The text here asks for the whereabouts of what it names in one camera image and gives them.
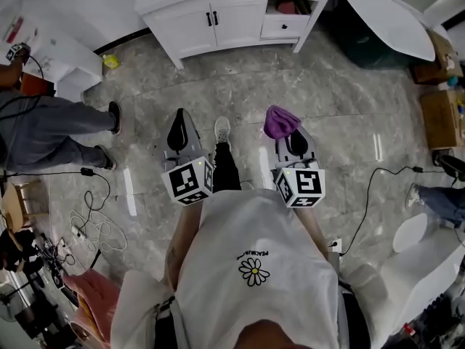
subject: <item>purple cloth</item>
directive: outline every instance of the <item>purple cloth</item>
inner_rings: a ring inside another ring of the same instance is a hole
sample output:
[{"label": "purple cloth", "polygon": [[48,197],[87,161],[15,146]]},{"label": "purple cloth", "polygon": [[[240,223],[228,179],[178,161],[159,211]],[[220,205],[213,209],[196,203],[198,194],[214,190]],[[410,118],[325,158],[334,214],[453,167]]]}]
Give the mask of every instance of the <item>purple cloth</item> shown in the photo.
[{"label": "purple cloth", "polygon": [[270,106],[264,121],[264,132],[269,138],[279,140],[299,128],[300,119],[279,106]]}]

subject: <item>flower graphic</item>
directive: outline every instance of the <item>flower graphic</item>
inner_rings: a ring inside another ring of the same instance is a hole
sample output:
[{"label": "flower graphic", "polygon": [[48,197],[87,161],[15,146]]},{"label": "flower graphic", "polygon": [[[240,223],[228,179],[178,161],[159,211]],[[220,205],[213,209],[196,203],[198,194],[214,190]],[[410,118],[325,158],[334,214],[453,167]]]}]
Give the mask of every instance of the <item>flower graphic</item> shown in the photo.
[{"label": "flower graphic", "polygon": [[252,287],[253,285],[259,286],[267,280],[270,276],[265,270],[260,269],[262,263],[259,259],[248,258],[247,261],[241,263],[239,271],[242,273],[242,278],[248,279],[247,284]]}]

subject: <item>wooden chair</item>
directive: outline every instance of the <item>wooden chair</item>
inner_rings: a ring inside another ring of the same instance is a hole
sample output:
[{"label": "wooden chair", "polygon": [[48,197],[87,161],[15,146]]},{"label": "wooden chair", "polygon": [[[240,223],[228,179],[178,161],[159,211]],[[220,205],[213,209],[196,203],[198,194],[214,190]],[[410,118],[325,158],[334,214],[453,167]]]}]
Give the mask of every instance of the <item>wooden chair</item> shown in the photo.
[{"label": "wooden chair", "polygon": [[25,201],[21,189],[31,187],[40,183],[40,180],[34,180],[22,185],[7,184],[7,190],[2,198],[2,208],[7,220],[7,227],[13,233],[21,230],[24,224],[33,217],[48,215],[48,212],[27,213]]}]

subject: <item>gray pants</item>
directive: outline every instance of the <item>gray pants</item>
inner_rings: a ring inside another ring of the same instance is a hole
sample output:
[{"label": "gray pants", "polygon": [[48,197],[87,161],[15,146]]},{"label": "gray pants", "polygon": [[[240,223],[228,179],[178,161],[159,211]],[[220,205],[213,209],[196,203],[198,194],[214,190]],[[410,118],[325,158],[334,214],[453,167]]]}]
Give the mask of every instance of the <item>gray pants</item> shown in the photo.
[{"label": "gray pants", "polygon": [[22,118],[10,141],[5,141],[8,170],[30,172],[67,163],[104,167],[102,150],[83,146],[69,135],[108,131],[116,123],[113,114],[58,97],[42,97]]}]

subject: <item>white marker cube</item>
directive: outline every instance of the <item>white marker cube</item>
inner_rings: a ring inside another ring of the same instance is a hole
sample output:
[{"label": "white marker cube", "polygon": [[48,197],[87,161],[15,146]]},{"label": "white marker cube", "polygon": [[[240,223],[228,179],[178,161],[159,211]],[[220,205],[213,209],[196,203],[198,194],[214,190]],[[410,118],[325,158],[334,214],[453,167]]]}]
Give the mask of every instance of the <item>white marker cube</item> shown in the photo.
[{"label": "white marker cube", "polygon": [[213,167],[204,156],[163,173],[161,178],[171,200],[182,206],[213,193]]},{"label": "white marker cube", "polygon": [[325,170],[282,168],[276,186],[287,207],[314,207],[326,194]]}]

